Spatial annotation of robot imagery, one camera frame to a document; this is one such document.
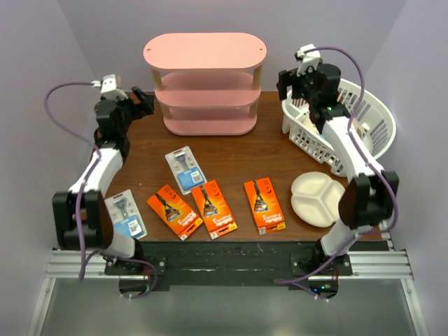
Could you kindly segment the pink three-tier wooden shelf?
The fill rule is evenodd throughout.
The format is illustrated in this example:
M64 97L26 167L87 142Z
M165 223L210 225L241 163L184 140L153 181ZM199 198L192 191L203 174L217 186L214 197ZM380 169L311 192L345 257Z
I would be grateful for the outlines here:
M265 43L243 32L168 33L143 49L165 127L179 136L239 136L257 123Z

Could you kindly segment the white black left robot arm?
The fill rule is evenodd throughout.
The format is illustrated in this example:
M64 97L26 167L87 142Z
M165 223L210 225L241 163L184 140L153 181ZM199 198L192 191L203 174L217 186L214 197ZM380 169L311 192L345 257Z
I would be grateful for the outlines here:
M138 274L145 266L143 250L138 239L120 234L113 226L104 196L130 151L127 132L135 120L154 112L154 96L132 87L129 97L111 80L91 82L100 89L100 100L94 107L97 128L94 139L75 133L56 122L69 134L92 147L88 166L66 192L52 197L57 241L61 248L80 251L79 279L84 279L90 261L87 250L120 260L128 274Z

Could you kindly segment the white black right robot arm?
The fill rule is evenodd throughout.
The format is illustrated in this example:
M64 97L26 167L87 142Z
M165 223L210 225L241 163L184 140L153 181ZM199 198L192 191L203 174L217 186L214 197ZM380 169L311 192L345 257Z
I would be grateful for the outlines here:
M386 171L366 149L352 129L353 115L339 100L340 69L318 64L306 69L283 70L276 84L280 100L304 100L318 132L335 151L344 168L348 186L338 204L339 218L314 247L307 267L311 275L327 275L336 258L347 253L361 235L381 222L398 220L399 177Z

